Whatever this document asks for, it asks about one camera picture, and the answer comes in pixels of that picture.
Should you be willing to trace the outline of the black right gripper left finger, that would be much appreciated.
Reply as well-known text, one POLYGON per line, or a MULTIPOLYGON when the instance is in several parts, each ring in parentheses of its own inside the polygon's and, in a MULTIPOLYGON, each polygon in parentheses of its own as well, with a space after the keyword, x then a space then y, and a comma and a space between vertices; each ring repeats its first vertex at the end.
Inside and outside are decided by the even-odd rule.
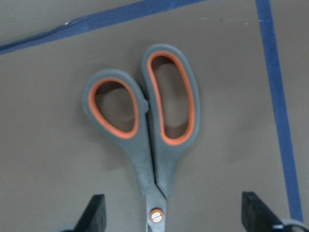
POLYGON ((93 195, 79 218, 75 232, 104 232, 107 226, 105 195, 93 195))

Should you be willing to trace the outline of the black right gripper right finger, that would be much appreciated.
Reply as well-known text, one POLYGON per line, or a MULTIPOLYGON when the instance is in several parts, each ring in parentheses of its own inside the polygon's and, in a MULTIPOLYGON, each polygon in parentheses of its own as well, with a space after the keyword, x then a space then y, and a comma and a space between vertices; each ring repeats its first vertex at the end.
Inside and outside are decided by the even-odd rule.
POLYGON ((253 191, 243 191, 241 222, 247 232, 281 232, 282 221, 253 191))

